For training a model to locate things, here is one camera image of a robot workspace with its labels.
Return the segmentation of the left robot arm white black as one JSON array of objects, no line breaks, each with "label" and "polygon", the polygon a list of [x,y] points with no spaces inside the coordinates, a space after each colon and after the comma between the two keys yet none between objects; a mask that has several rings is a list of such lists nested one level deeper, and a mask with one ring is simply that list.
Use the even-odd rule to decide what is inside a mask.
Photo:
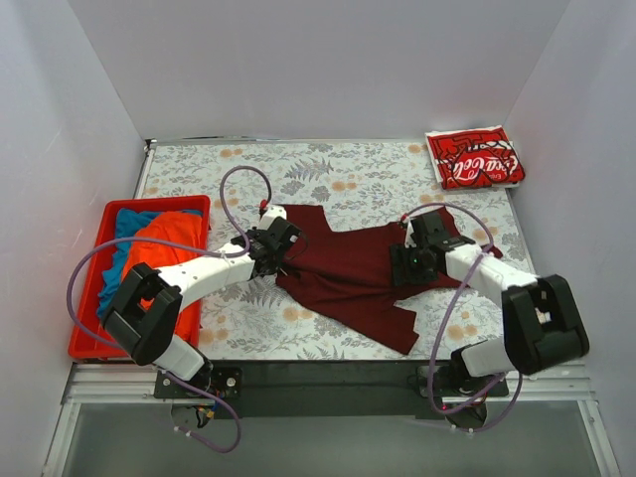
[{"label": "left robot arm white black", "polygon": [[267,206],[256,227],[217,250],[159,268],[139,263],[101,314],[102,328],[135,364],[154,365],[175,376],[187,396],[201,397],[210,389],[213,365],[178,336],[178,316],[213,292],[276,274],[301,237],[284,208]]}]

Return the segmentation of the dark red t shirt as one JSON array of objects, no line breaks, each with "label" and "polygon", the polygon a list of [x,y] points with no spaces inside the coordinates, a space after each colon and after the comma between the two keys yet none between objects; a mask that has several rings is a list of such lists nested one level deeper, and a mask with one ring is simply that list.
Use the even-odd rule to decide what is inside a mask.
[{"label": "dark red t shirt", "polygon": [[330,229],[321,206],[286,205],[287,219],[309,244],[296,244],[278,273],[276,285],[313,312],[406,355],[418,339],[416,314],[395,303],[460,282],[444,273],[429,284],[392,284],[390,246],[404,242],[405,231],[388,223],[348,232]]}]

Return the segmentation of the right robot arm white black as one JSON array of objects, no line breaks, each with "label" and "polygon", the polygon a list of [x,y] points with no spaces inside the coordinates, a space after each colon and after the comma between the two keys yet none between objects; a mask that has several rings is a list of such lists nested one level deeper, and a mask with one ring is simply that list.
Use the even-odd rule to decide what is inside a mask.
[{"label": "right robot arm white black", "polygon": [[457,349],[445,365],[429,361],[429,394],[472,395],[509,372],[531,376],[588,354],[589,339],[565,278],[540,277],[505,263],[452,231],[439,209],[405,215],[400,224],[404,241],[390,248],[395,286],[429,284],[445,275],[502,311],[501,337]]}]

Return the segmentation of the blue t shirt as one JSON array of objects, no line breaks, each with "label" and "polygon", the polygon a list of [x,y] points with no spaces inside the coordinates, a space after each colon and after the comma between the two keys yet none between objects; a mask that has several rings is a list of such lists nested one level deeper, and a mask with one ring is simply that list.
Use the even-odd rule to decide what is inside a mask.
[{"label": "blue t shirt", "polygon": [[[202,216],[200,212],[194,210],[175,212],[193,212]],[[156,218],[160,213],[164,212],[134,212],[130,209],[121,209],[117,213],[115,220],[115,237],[117,239],[134,237],[136,232],[138,232],[141,228],[147,226],[150,221],[153,218]],[[130,250],[130,244],[131,242],[125,241],[118,243],[115,246],[115,252],[112,255],[112,266],[102,273],[104,284],[98,294],[98,316],[101,316],[106,310],[108,304],[116,293],[119,284],[122,281],[120,275],[122,272],[123,264],[126,261],[128,252]]]}]

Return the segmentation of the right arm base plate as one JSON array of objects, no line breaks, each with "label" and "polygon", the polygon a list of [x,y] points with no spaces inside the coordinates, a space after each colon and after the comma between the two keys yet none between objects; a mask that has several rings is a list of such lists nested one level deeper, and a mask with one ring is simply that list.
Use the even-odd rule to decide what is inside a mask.
[{"label": "right arm base plate", "polygon": [[509,395],[506,379],[501,378],[487,392],[474,397],[493,380],[493,376],[464,379],[450,364],[435,368],[418,367],[415,375],[407,379],[416,393],[431,405],[433,413],[443,418],[452,430],[469,432],[486,425],[488,398],[505,398]]}]

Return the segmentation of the orange t shirt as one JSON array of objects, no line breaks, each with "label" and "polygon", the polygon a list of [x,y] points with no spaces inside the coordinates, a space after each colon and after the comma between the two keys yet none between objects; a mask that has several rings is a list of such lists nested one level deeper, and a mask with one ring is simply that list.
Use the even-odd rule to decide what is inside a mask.
[{"label": "orange t shirt", "polygon": [[[136,238],[160,239],[191,248],[201,248],[201,238],[206,239],[208,227],[203,217],[193,212],[164,212],[135,233]],[[146,263],[151,268],[184,263],[200,255],[197,252],[161,243],[135,241],[130,244],[127,259],[123,264],[121,279],[138,263]],[[199,336],[200,312],[196,305],[186,308],[177,320],[175,332],[185,341],[192,343]]]}]

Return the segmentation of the floral table mat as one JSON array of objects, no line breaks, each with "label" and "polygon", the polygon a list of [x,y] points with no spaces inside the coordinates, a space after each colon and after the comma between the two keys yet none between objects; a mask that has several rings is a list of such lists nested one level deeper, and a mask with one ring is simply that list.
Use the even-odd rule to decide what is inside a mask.
[{"label": "floral table mat", "polygon": [[[512,266],[534,268],[509,193],[444,191],[419,142],[160,144],[147,160],[137,194],[209,197],[210,248],[233,236],[232,221],[253,225],[264,198],[280,205],[320,205],[336,232],[382,226],[418,205],[447,202],[465,236],[492,241]],[[209,295],[202,304],[199,346],[212,360],[397,357],[300,306],[271,277]]]}]

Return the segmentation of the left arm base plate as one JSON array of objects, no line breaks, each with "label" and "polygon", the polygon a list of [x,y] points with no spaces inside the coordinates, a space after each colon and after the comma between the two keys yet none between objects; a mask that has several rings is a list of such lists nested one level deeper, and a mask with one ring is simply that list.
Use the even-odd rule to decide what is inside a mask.
[{"label": "left arm base plate", "polygon": [[[241,368],[220,366],[214,367],[206,380],[193,380],[189,382],[189,385],[218,398],[238,398],[241,394],[242,378]],[[171,399],[202,398],[200,394],[183,388],[166,378],[162,373],[158,373],[156,376],[153,396]]]}]

